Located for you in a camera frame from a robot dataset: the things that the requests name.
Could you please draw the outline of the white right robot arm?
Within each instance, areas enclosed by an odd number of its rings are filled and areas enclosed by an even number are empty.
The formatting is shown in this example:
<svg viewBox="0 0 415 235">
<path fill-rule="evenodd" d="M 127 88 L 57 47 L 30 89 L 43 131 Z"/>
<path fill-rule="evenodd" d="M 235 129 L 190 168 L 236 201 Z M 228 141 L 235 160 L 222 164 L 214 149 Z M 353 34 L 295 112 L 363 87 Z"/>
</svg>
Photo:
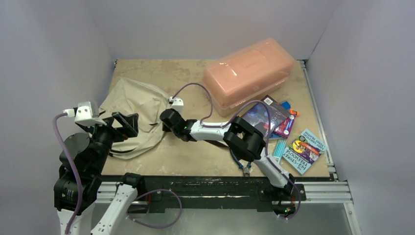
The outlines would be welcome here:
<svg viewBox="0 0 415 235">
<path fill-rule="evenodd" d="M 241 117 L 235 117 L 229 125 L 219 123 L 203 126 L 200 120 L 183 119 L 174 109 L 166 109 L 160 115 L 163 127 L 183 141 L 223 141 L 234 156 L 254 163 L 275 188 L 276 196 L 287 199 L 294 191 L 300 193 L 295 178 L 284 170 L 268 152 L 263 134 Z"/>
</svg>

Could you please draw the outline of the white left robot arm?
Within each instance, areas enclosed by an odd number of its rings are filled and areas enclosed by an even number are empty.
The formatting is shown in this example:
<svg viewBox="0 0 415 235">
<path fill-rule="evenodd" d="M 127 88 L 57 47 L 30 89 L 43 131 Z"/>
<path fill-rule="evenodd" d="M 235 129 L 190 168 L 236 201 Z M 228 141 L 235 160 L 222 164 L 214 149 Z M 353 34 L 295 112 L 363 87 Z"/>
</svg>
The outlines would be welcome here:
<svg viewBox="0 0 415 235">
<path fill-rule="evenodd" d="M 84 132 L 64 140 L 57 127 L 62 117 L 74 117 Z M 88 109 L 67 109 L 53 118 L 55 135 L 63 151 L 59 156 L 59 178 L 54 185 L 54 206 L 63 235 L 113 235 L 126 218 L 129 206 L 148 192 L 144 177 L 126 173 L 121 177 L 115 197 L 99 222 L 92 227 L 102 170 L 114 143 L 138 135 L 138 114 L 114 112 L 101 119 Z"/>
</svg>

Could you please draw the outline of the dark blue shiny book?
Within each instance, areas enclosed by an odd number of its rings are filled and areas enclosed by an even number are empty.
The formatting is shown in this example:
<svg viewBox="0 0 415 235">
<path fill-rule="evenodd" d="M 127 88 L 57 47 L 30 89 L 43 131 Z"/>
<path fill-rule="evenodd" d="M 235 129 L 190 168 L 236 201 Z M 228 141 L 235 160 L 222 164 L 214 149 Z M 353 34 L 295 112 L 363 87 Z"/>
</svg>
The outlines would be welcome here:
<svg viewBox="0 0 415 235">
<path fill-rule="evenodd" d="M 266 140 L 269 126 L 271 127 L 271 132 L 275 131 L 291 114 L 269 95 L 265 96 L 261 101 L 267 104 L 269 113 L 262 104 L 257 103 L 245 112 L 242 118 L 260 131 L 263 134 L 264 140 Z"/>
</svg>

